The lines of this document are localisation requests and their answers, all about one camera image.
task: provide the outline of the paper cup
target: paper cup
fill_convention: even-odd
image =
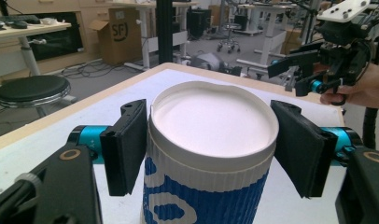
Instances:
[[[163,91],[148,120],[143,223],[252,223],[278,122],[238,87],[193,81]]]

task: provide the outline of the finger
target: finger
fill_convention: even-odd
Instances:
[[[326,90],[323,94],[331,94],[334,93],[334,88]]]
[[[339,86],[336,93],[351,94],[351,93],[354,93],[356,91],[359,91],[359,88],[358,88],[357,84],[354,85],[354,86]]]
[[[324,93],[320,96],[320,103],[323,105],[330,105],[331,103],[340,103],[344,100],[341,94]]]

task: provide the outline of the desk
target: desk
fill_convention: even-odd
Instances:
[[[265,32],[265,40],[263,44],[262,50],[255,49],[254,52],[260,53],[261,58],[259,63],[253,63],[247,60],[238,59],[238,63],[245,63],[248,65],[256,66],[263,70],[266,70],[268,67],[268,57],[271,54],[271,51],[276,49],[280,52],[280,48],[282,47],[283,42],[285,41],[286,32],[283,32],[279,35],[274,36],[274,26],[275,20],[278,14],[283,13],[283,20],[281,23],[282,30],[285,30],[286,25],[288,23],[288,18],[284,14],[287,8],[294,8],[296,5],[266,5],[266,4],[254,4],[254,5],[239,5],[240,8],[247,8],[251,10],[259,10],[264,13],[270,13],[268,27]]]
[[[259,29],[260,11],[256,10],[256,8],[251,5],[238,5],[237,7],[242,10],[246,10],[247,23],[246,23],[246,29],[244,31],[235,30],[234,32],[237,34],[245,34],[245,35],[250,35],[250,36],[262,33],[262,30]]]
[[[5,26],[6,30],[0,31],[0,40],[18,38],[21,50],[0,54],[0,76],[17,72],[26,67],[29,68],[32,76],[41,75],[27,36],[61,31],[70,26],[71,24],[66,22],[58,22],[54,25],[28,25],[27,29],[12,29]],[[76,97],[70,95],[65,96],[63,99],[69,104],[77,100]]]
[[[302,113],[319,126],[343,125],[340,108],[313,103],[318,101],[318,95],[310,93],[304,98],[296,98],[294,93],[284,91],[282,86],[164,63],[1,136],[0,193],[13,183],[16,176],[30,171],[63,146],[68,134],[78,125],[113,125],[120,117],[120,106],[138,99],[147,99],[149,112],[151,102],[160,92],[192,80],[236,85],[253,92],[268,104],[271,99],[275,99],[298,105],[302,108]],[[144,168],[137,178],[133,194],[125,197],[108,196],[103,165],[94,165],[94,171],[105,223],[139,223]],[[322,198],[301,199],[283,168],[274,159],[255,223],[338,223],[334,202],[344,171],[342,167],[330,168]]]
[[[174,2],[173,7],[178,8],[178,17],[180,21],[181,32],[173,34],[173,46],[180,45],[181,56],[187,55],[187,10],[189,7],[198,5],[197,2]],[[147,11],[149,9],[155,9],[156,2],[146,3],[113,3],[115,6],[121,7],[135,7],[140,13],[140,27],[141,27],[141,43],[142,43],[142,56],[143,66],[138,66],[133,63],[126,63],[125,65],[146,71],[149,66],[149,53],[158,50],[158,37],[148,37],[147,33]]]

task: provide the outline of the white lid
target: white lid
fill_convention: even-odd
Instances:
[[[252,167],[274,150],[278,122],[273,110],[249,91],[192,81],[154,100],[150,129],[160,149],[175,160],[229,172]],[[241,164],[230,168],[226,162]]]

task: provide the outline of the black stool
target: black stool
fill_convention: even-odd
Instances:
[[[239,30],[239,29],[242,29],[242,26],[238,23],[225,23],[222,28],[224,28],[225,30],[228,30],[228,37],[227,39],[224,39],[224,40],[221,40],[217,46],[217,51],[220,52],[222,47],[224,45],[228,46],[228,53],[231,53],[234,49],[235,49],[235,46],[238,46],[238,49],[237,51],[240,52],[240,46],[239,46],[239,42],[235,41],[232,37],[231,37],[231,34],[232,34],[232,31],[233,30]]]
[[[47,115],[42,105],[52,104],[70,92],[64,77],[33,76],[12,80],[0,87],[0,105],[9,108],[36,107],[42,118]]]

